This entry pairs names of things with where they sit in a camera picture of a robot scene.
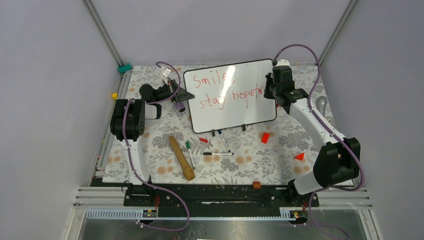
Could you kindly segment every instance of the floral tablecloth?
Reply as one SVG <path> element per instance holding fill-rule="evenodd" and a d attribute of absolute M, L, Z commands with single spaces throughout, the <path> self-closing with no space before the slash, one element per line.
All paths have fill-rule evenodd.
<path fill-rule="evenodd" d="M 203 65 L 175 66 L 179 73 L 186 70 L 205 67 Z M 310 91 L 317 76 L 317 67 L 294 65 L 291 67 L 297 88 Z M 160 70 L 155 66 L 134 66 L 126 98 L 139 99 L 142 84 L 151 84 L 154 88 L 163 85 Z M 171 78 L 177 78 L 173 72 Z M 312 100 L 325 96 L 322 82 L 318 84 Z M 142 136 L 143 156 L 149 166 L 154 183 L 192 183 L 192 184 L 262 184 L 280 185 L 312 171 L 318 153 L 303 127 L 283 108 L 278 107 L 274 121 L 247 126 L 246 131 L 240 127 L 222 131 L 234 156 L 204 156 L 203 152 L 226 152 L 220 136 L 212 137 L 210 133 L 195 134 L 192 131 L 190 112 L 178 112 L 171 101 L 161 103 L 162 116 L 158 120 L 147 120 Z M 326 118 L 334 125 L 330 107 L 326 108 Z M 264 133 L 269 133 L 267 144 L 261 142 Z M 190 162 L 185 141 L 189 140 L 195 164 L 195 178 L 187 181 L 171 149 L 168 136 L 178 141 L 185 157 Z M 208 139 L 204 143 L 199 138 Z M 294 156 L 304 154 L 302 161 Z M 115 138 L 103 175 L 105 183 L 122 183 L 129 178 L 129 169 L 124 150 Z"/>

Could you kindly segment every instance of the green marker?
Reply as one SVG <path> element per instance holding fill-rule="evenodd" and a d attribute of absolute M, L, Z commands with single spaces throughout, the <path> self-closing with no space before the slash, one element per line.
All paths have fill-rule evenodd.
<path fill-rule="evenodd" d="M 192 150 L 190 149 L 189 141 L 186 141 L 185 145 L 187 146 L 188 152 L 190 153 L 191 165 L 193 166 L 193 169 L 195 169 L 195 162 L 193 161 L 193 155 L 192 155 Z"/>

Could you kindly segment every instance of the whiteboard black frame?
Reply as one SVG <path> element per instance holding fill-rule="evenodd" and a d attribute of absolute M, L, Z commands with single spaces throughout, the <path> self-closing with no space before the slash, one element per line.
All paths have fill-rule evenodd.
<path fill-rule="evenodd" d="M 186 78 L 185 75 L 187 72 L 192 72 L 192 71 L 197 71 L 197 70 L 204 70 L 204 69 L 213 69 L 213 68 L 218 68 L 218 67 L 225 67 L 225 66 L 231 66 L 231 65 L 236 65 L 236 64 L 247 64 L 247 63 L 253 63 L 253 62 L 259 62 L 259 61 L 264 61 L 264 60 L 270 60 L 271 62 L 273 61 L 271 58 L 264 58 L 264 59 L 258 59 L 258 60 L 252 60 L 252 61 L 242 61 L 242 62 L 236 62 L 236 63 L 230 63 L 230 64 L 223 64 L 223 65 L 217 65 L 217 66 L 208 66 L 208 67 L 203 67 L 203 68 L 196 68 L 196 69 L 191 69 L 191 70 L 187 70 L 184 71 L 182 73 L 182 80 L 184 81 L 184 86 L 186 86 Z M 267 121 L 258 121 L 258 122 L 252 122 L 252 123 L 244 123 L 241 125 L 236 125 L 236 126 L 230 126 L 230 127 L 226 127 L 226 128 L 220 128 L 220 129 L 211 129 L 209 131 L 202 131 L 202 132 L 195 132 L 194 128 L 193 128 L 193 119 L 192 119 L 192 112 L 190 110 L 190 103 L 189 101 L 187 101 L 188 104 L 188 112 L 190 113 L 190 123 L 191 123 L 191 130 L 193 131 L 193 133 L 195 134 L 204 134 L 204 133 L 212 133 L 214 131 L 217 130 L 224 130 L 224 129 L 232 129 L 232 128 L 238 128 L 238 127 L 247 127 L 248 125 L 253 125 L 253 124 L 261 124 L 261 123 L 266 123 L 266 122 L 271 122 L 274 121 L 275 119 L 277 119 L 277 106 L 275 106 L 275 117 L 274 119 L 271 120 L 267 120 Z"/>

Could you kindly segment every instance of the white wall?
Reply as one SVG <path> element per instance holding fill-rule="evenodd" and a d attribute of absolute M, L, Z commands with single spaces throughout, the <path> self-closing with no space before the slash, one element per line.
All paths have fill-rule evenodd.
<path fill-rule="evenodd" d="M 424 1 L 358 1 L 323 79 L 341 131 L 361 143 L 385 240 L 422 239 Z"/>
<path fill-rule="evenodd" d="M 80 0 L 2 0 L 0 33 L 0 239 L 57 240 L 117 66 Z"/>
<path fill-rule="evenodd" d="M 289 44 L 320 55 L 349 0 L 93 0 L 124 61 L 236 63 L 273 58 Z M 283 54 L 314 63 L 305 49 Z"/>

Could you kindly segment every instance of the wooden rolling pin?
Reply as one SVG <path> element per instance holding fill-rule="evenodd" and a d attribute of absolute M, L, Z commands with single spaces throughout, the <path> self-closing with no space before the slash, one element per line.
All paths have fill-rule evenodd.
<path fill-rule="evenodd" d="M 178 159 L 178 162 L 181 165 L 182 174 L 184 175 L 185 179 L 189 181 L 193 180 L 195 178 L 195 171 L 187 162 L 187 159 L 184 156 L 183 152 L 181 151 L 180 146 L 178 146 L 178 142 L 175 140 L 173 136 L 169 136 L 169 143 L 171 144 L 173 152 L 176 155 L 176 159 Z"/>

